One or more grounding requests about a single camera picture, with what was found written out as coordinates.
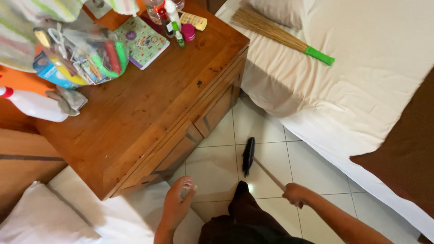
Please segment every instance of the broom bristles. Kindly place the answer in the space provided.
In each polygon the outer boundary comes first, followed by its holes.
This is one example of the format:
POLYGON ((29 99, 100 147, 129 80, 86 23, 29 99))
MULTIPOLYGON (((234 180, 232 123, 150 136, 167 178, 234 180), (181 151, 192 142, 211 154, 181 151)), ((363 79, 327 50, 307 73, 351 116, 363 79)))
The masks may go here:
POLYGON ((241 7, 236 10, 231 20, 241 24, 248 30, 302 53, 304 53, 308 47, 306 43, 279 28, 271 20, 256 12, 248 4, 241 5, 241 7))

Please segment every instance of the hand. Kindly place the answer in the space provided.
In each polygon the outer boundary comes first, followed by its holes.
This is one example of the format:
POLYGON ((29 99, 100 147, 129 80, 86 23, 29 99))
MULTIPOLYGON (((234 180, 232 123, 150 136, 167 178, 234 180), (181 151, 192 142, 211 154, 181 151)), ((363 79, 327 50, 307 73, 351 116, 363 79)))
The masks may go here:
POLYGON ((183 176, 173 183, 164 199, 163 216, 160 226, 168 231, 175 231, 181 221, 187 215, 191 201, 196 194, 197 186, 193 186, 191 176, 183 176), (184 189, 190 189, 184 200, 181 193, 184 189))
POLYGON ((288 199, 290 204, 302 209, 304 199, 311 193, 313 192, 304 186, 297 183, 289 183, 286 185, 286 190, 282 197, 288 199))

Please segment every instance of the notebook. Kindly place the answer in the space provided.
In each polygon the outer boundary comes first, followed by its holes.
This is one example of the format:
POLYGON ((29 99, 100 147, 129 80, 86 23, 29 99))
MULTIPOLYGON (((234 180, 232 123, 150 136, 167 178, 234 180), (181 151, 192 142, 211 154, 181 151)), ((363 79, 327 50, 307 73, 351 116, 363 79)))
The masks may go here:
POLYGON ((152 63, 170 44, 138 16, 129 18, 115 33, 127 45, 130 62, 141 70, 152 63))

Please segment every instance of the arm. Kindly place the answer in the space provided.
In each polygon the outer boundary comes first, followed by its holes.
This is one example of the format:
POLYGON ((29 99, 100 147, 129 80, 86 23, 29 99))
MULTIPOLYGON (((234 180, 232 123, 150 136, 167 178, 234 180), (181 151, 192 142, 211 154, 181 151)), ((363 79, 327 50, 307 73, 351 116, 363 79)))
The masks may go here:
POLYGON ((282 197, 297 207, 300 203, 310 206, 346 244, 393 244, 378 231, 301 185, 287 184, 282 197))
POLYGON ((193 186, 193 178, 184 176, 179 178, 166 194, 164 199, 163 215, 155 232, 154 244, 173 244, 173 235, 176 228, 185 218, 190 209, 191 201, 196 194, 197 186, 193 186), (190 189, 183 200, 181 193, 190 189))

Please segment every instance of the wooden nightstand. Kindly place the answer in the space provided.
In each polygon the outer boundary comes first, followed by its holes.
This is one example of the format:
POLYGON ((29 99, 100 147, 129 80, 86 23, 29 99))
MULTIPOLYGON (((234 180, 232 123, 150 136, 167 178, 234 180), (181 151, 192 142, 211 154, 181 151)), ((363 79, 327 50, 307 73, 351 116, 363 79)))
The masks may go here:
POLYGON ((101 200, 171 178, 237 102, 249 39, 194 0, 184 11, 208 19, 185 49, 172 38, 145 70, 80 88, 79 116, 36 122, 101 200))

